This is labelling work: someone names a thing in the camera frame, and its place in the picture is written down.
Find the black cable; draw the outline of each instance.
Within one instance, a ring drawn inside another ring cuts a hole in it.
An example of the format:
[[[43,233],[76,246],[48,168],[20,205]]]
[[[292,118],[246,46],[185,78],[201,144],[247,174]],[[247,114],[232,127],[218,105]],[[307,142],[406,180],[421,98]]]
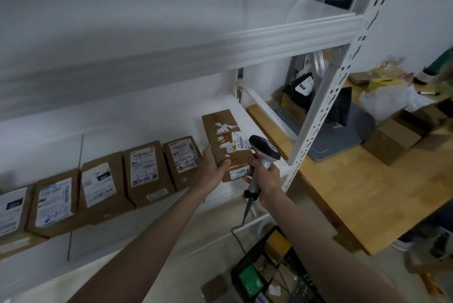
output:
[[[245,258],[247,259],[247,261],[253,266],[255,267],[255,264],[253,264],[252,260],[247,256],[247,252],[246,250],[244,249],[244,247],[242,246],[242,243],[240,242],[239,238],[236,236],[236,234],[233,232],[233,230],[235,229],[239,229],[239,228],[242,228],[242,226],[236,226],[236,227],[232,227],[231,228],[231,233],[233,234],[234,238],[236,239],[237,243],[239,243],[239,246],[241,247],[242,251],[244,252],[244,255],[245,255]],[[280,277],[282,278],[283,280],[283,284],[285,284],[284,288],[286,291],[288,291],[290,294],[291,294],[291,291],[289,290],[289,287],[285,281],[285,278],[283,278],[283,275],[282,273],[280,272],[280,268],[277,267],[277,271],[280,273]]]

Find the forearm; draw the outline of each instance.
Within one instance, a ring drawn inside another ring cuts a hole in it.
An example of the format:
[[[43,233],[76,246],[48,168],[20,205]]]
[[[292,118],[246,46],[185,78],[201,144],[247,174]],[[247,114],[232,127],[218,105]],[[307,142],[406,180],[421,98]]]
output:
[[[266,208],[327,302],[404,302],[372,269],[314,229],[282,191],[272,193]]]
[[[69,302],[142,302],[204,198],[196,187],[189,189],[101,268]]]

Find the person's right arm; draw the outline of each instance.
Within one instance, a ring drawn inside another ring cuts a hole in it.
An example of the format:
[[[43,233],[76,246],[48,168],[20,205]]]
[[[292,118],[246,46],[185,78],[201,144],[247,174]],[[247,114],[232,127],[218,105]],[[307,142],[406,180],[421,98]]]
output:
[[[251,160],[251,165],[258,171],[260,202],[288,238],[326,302],[405,302],[376,272],[311,226],[281,190],[280,171],[275,165],[267,170],[258,159]]]

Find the person's left hand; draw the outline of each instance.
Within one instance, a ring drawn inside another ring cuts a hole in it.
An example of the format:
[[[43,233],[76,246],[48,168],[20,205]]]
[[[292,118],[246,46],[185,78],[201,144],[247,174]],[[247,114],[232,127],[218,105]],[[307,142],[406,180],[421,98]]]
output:
[[[201,192],[203,199],[205,199],[209,193],[219,186],[223,175],[231,166],[231,161],[226,159],[217,168],[212,156],[211,146],[208,146],[203,150],[203,158],[199,159],[197,163],[198,179],[192,189]]]

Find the black plastic bag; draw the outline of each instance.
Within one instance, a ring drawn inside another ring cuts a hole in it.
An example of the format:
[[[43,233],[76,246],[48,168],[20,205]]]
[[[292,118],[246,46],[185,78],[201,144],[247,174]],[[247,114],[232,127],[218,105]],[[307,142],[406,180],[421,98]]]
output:
[[[302,75],[290,82],[283,88],[282,92],[289,95],[297,105],[308,111],[315,96],[311,73]],[[327,119],[346,126],[351,99],[352,87],[342,88],[327,115]]]

